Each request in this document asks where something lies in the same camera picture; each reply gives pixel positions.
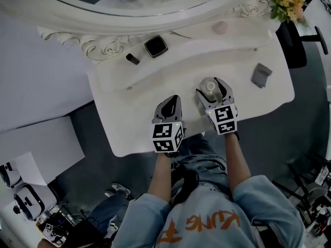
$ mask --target person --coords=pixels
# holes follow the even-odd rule
[[[81,221],[69,233],[63,248],[100,247],[113,240],[121,224],[118,214],[128,206],[131,200],[131,191],[119,183],[112,183],[112,188],[105,191],[108,198],[97,205],[91,214]],[[55,248],[56,246],[46,239],[42,239],[37,248]]]
[[[201,134],[183,140],[180,157],[160,153],[112,247],[302,247],[298,211],[265,176],[251,176],[237,134],[224,137],[226,160]]]

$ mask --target white table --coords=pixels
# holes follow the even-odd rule
[[[245,33],[252,39],[251,43],[256,43],[249,32]],[[261,34],[261,37],[264,36],[261,30],[258,30],[258,33]],[[127,53],[121,53],[113,59],[98,64],[98,71],[89,74],[89,83],[114,154],[123,157],[131,153],[153,150],[150,141],[151,120],[156,106],[171,95],[177,94],[182,100],[183,121],[187,128],[185,137],[212,129],[195,96],[195,89],[206,77],[219,77],[232,87],[235,104],[238,108],[238,120],[265,115],[280,105],[292,101],[294,90],[285,57],[276,35],[270,32],[269,35],[268,39],[265,38],[267,45],[261,46],[263,43],[260,43],[257,51],[253,51],[247,45],[241,45],[238,50],[235,50],[236,43],[240,44],[240,41],[243,40],[237,34],[230,39],[225,36],[226,43],[222,44],[220,41],[218,51],[215,48],[208,53],[208,50],[203,49],[204,54],[194,53],[192,58],[174,64],[169,59],[170,66],[161,65],[160,60],[163,57],[160,56],[159,61],[156,61],[155,64],[157,70],[161,69],[150,73],[151,66],[149,65],[148,74],[139,75],[139,80],[137,78],[137,80],[133,80],[136,84],[129,89],[118,90],[121,87],[116,87],[114,81],[112,82],[112,78],[118,80],[118,84],[123,82],[120,74],[116,73],[117,70],[112,70],[112,67],[120,67],[117,66],[122,62],[120,58],[125,58]],[[165,37],[166,42],[169,43],[171,38],[168,35],[162,35],[162,37]],[[174,38],[181,40],[181,37],[174,36]],[[214,40],[214,42],[210,41],[210,44],[215,47],[217,43],[215,44]],[[201,41],[201,45],[204,45],[205,48],[206,40]],[[168,46],[169,56],[174,57],[171,51],[172,49],[176,51],[176,48],[172,48],[171,43]],[[133,52],[129,51],[133,55],[136,54],[137,49],[130,50],[133,50]],[[144,53],[140,52],[140,54],[143,54],[143,56],[139,56],[140,58],[146,58]],[[273,71],[263,89],[256,87],[250,80],[257,63],[262,63]]]

